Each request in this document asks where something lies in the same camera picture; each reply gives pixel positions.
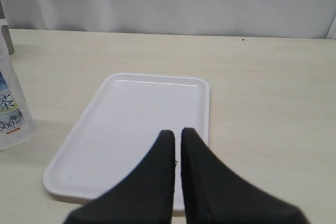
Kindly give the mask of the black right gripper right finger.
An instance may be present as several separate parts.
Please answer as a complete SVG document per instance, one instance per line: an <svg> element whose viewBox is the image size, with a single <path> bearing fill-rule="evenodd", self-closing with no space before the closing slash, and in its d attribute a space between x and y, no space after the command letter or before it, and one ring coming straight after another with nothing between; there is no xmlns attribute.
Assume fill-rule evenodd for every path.
<svg viewBox="0 0 336 224"><path fill-rule="evenodd" d="M235 174L193 128L181 135L181 180L187 223L308 223L297 207Z"/></svg>

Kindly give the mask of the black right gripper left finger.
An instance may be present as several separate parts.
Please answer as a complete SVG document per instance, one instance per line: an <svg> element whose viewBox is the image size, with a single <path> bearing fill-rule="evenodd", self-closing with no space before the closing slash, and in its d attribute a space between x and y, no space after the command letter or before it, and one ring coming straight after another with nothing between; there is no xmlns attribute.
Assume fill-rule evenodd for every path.
<svg viewBox="0 0 336 224"><path fill-rule="evenodd" d="M127 177L73 210L65 223L171 223L174 187L175 137L162 130Z"/></svg>

